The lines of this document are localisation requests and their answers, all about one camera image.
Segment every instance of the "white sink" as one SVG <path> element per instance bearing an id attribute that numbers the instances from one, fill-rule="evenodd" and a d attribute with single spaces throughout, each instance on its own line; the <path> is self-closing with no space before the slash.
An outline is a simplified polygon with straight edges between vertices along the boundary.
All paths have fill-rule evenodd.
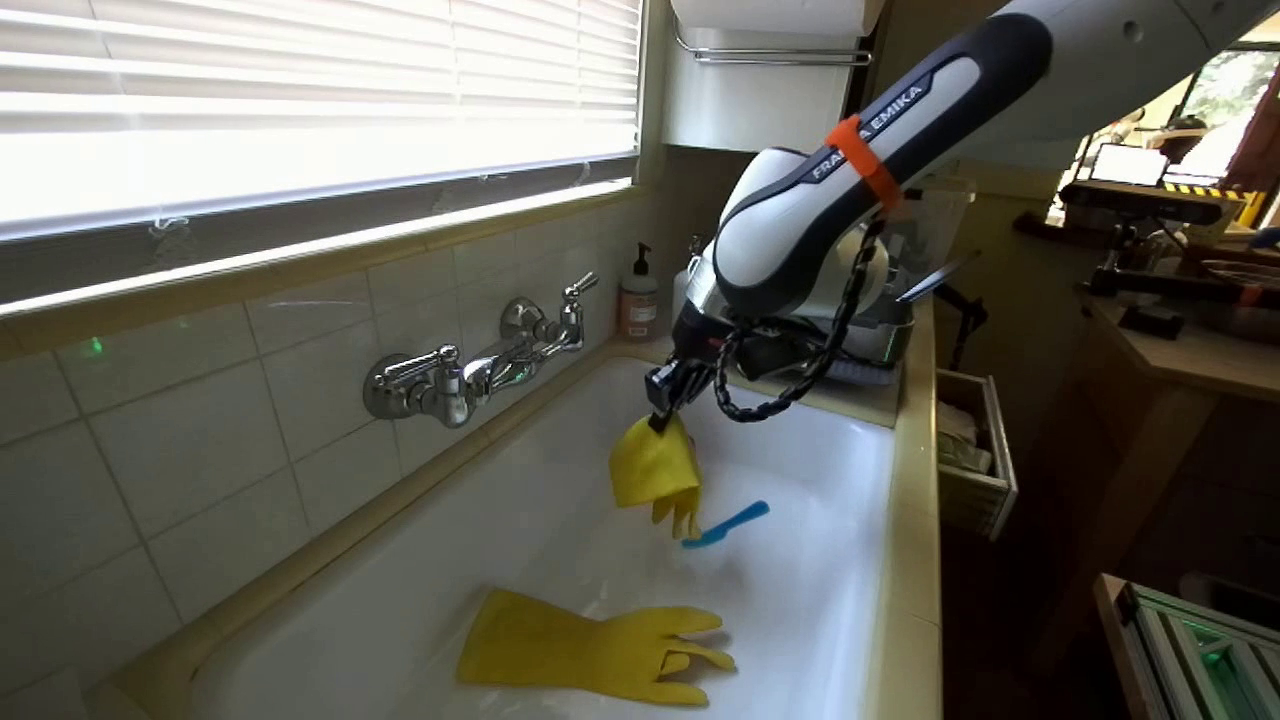
<path id="1" fill-rule="evenodd" d="M 772 512 L 684 550 L 671 520 L 613 506 L 607 459 L 648 406 L 650 366 L 611 360 L 221 647 L 200 670 L 200 720 L 858 717 L 884 553 L 893 433 L 795 406 L 682 416 L 704 470 L 703 527 Z M 740 405 L 760 396 L 736 391 Z M 568 689 L 465 687 L 453 669 L 492 587 L 590 618 L 692 605 L 737 673 L 685 675 L 707 710 Z"/>

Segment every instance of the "blue brush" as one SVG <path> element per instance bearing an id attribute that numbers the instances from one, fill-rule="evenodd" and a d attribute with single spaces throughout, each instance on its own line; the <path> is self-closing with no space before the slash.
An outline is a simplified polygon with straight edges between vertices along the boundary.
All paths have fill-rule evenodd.
<path id="1" fill-rule="evenodd" d="M 692 550 L 695 547 L 707 547 L 709 544 L 716 544 L 719 541 L 724 539 L 724 536 L 727 536 L 728 532 L 732 530 L 733 528 L 736 528 L 736 527 L 739 527 L 739 525 L 741 525 L 744 523 L 750 523 L 751 520 L 755 520 L 756 518 L 763 518 L 764 515 L 768 515 L 768 514 L 769 514 L 769 503 L 764 502 L 763 500 L 758 500 L 758 501 L 753 502 L 751 505 L 748 505 L 746 510 L 739 512 L 737 515 L 733 515 L 728 520 L 724 520 L 719 525 L 716 525 L 714 528 L 712 528 L 712 529 L 707 530 L 705 533 L 703 533 L 703 537 L 700 537 L 700 538 L 698 538 L 695 541 L 694 539 L 684 539 L 684 541 L 680 541 L 680 544 L 685 546 L 689 550 Z"/>

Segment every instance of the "soap dispenser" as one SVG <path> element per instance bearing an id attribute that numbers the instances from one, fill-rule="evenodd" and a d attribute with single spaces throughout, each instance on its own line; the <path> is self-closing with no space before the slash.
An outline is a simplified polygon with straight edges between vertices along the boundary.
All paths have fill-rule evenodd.
<path id="1" fill-rule="evenodd" d="M 643 242 L 636 243 L 636 261 L 622 278 L 618 296 L 618 332 L 637 342 L 650 340 L 658 324 L 658 279 L 649 274 L 645 259 L 652 250 Z"/>

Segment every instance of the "countertop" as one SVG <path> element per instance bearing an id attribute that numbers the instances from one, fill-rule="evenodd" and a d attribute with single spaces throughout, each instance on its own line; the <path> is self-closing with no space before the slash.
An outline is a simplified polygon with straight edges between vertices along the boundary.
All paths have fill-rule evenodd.
<path id="1" fill-rule="evenodd" d="M 1280 402 L 1280 346 L 1249 342 L 1188 323 L 1178 340 L 1120 328 L 1114 299 L 1080 295 L 1110 336 L 1153 377 L 1215 392 Z"/>
<path id="2" fill-rule="evenodd" d="M 895 432 L 888 538 L 863 712 L 863 717 L 877 720 L 942 716 L 937 391 L 931 299 L 916 304 L 915 323 L 896 387 L 860 389 L 823 382 L 803 401 Z M 662 363 L 668 352 L 669 341 L 643 345 L 609 341 L 113 675 L 109 689 L 120 691 L 148 712 L 151 720 L 187 719 L 192 676 L 218 647 L 255 618 L 602 363 L 620 356 Z M 782 386 L 745 383 L 740 378 L 733 383 L 765 393 L 776 393 Z"/>

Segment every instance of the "faucet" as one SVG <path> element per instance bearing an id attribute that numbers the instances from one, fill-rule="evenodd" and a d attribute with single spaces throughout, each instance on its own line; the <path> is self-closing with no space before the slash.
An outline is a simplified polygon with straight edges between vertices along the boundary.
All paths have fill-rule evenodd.
<path id="1" fill-rule="evenodd" d="M 461 428 L 495 393 L 532 380 L 552 357 L 582 350 L 579 300 L 599 282 L 595 273 L 586 273 L 566 287 L 558 320 L 532 300 L 516 297 L 498 320 L 500 340 L 466 364 L 453 345 L 417 357 L 383 357 L 365 375 L 365 409 L 381 420 L 431 415 L 447 428 Z"/>

